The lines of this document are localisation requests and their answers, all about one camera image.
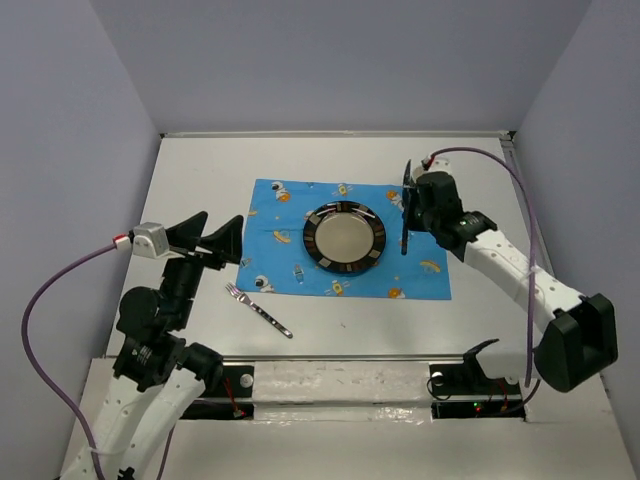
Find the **steel knife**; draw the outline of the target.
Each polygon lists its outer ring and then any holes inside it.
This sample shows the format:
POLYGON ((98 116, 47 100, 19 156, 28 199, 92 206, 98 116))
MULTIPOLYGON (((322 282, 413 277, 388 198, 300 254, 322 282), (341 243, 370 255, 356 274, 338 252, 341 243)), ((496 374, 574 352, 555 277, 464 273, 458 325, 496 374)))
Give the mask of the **steel knife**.
POLYGON ((409 214, 410 214, 410 206, 411 206, 411 188, 412 188, 412 180, 411 180, 411 161, 408 160, 405 166, 403 180, 402 180, 402 236, 401 236, 401 254, 405 256, 408 251, 408 241, 409 241, 409 214))

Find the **steel fork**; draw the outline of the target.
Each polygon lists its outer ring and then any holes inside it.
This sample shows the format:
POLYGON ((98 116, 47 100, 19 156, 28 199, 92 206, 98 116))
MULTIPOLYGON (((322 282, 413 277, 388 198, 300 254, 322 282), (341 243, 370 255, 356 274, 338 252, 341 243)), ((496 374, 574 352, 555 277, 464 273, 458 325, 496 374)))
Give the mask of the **steel fork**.
POLYGON ((235 284, 227 283, 225 285, 225 289, 227 292, 238 302, 249 307, 253 312, 258 314, 262 319, 268 322, 272 327, 274 327, 277 331, 279 331, 282 335, 284 335, 288 339, 293 338, 293 333, 284 325, 282 325, 279 321, 277 321, 273 316, 267 313, 263 308, 261 308, 258 304, 250 299, 250 297, 242 290, 240 290, 235 284))

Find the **blue space-print cloth placemat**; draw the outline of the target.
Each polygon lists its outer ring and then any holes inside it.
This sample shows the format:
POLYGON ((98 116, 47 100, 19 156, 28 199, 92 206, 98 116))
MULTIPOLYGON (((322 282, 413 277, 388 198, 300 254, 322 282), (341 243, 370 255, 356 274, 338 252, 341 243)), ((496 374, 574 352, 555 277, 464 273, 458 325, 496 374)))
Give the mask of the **blue space-print cloth placemat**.
POLYGON ((242 290, 261 293, 450 300, 446 252, 427 233, 410 233, 406 253, 401 241, 401 189, 396 185, 258 179, 236 283, 242 290), (336 201, 370 208, 385 228, 385 250, 364 273, 330 272, 304 247, 306 221, 315 210, 336 201))

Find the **black rimmed dinner plate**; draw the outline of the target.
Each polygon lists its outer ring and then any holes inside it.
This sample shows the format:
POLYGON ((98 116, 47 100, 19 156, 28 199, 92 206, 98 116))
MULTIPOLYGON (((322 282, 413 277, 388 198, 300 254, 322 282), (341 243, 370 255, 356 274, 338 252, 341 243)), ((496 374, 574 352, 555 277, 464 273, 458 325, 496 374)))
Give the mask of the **black rimmed dinner plate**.
POLYGON ((364 204, 334 201, 314 210, 302 230, 303 247, 321 269, 361 275, 377 265, 387 241, 379 215, 364 204))

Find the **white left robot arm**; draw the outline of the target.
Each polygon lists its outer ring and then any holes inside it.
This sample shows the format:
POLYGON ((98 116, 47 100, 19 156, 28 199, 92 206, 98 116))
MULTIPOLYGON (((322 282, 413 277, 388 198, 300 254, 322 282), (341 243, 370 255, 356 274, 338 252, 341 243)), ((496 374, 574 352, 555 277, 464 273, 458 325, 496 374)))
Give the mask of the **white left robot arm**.
POLYGON ((200 395, 215 392, 222 356, 177 337, 186 328, 204 270, 242 256, 244 219, 203 233, 201 211, 172 226, 145 222, 114 238, 118 250, 164 261, 158 287, 129 289, 118 307, 124 342, 97 418, 64 479, 139 479, 161 441, 200 395))

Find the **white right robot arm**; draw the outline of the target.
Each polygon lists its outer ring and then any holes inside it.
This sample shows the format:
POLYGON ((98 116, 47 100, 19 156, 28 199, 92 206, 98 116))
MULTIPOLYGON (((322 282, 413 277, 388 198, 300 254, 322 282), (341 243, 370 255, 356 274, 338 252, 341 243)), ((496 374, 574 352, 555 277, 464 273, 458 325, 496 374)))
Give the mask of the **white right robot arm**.
POLYGON ((619 358, 615 310, 602 294, 586 296, 518 250, 497 224, 462 205, 444 170, 403 177, 403 233, 427 232, 460 262, 482 273, 527 314, 524 370, 567 393, 619 358))

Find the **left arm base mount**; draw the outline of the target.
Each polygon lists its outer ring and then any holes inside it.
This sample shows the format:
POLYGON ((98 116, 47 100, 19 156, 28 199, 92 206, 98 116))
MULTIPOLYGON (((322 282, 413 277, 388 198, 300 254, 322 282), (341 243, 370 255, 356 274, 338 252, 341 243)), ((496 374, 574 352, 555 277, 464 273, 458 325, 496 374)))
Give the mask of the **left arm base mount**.
POLYGON ((221 380, 208 387, 182 414, 182 420, 238 421, 254 415, 254 366, 226 364, 221 380))

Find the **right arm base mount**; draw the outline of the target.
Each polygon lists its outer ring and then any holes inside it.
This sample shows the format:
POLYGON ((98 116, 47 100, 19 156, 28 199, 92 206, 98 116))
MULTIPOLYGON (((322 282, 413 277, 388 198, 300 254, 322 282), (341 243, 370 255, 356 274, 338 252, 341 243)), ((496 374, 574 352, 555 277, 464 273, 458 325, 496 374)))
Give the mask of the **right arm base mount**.
POLYGON ((526 417, 518 385, 505 378, 490 379, 478 354, 498 339, 485 340, 467 350, 460 363, 431 364, 426 390, 432 398, 435 420, 526 417))

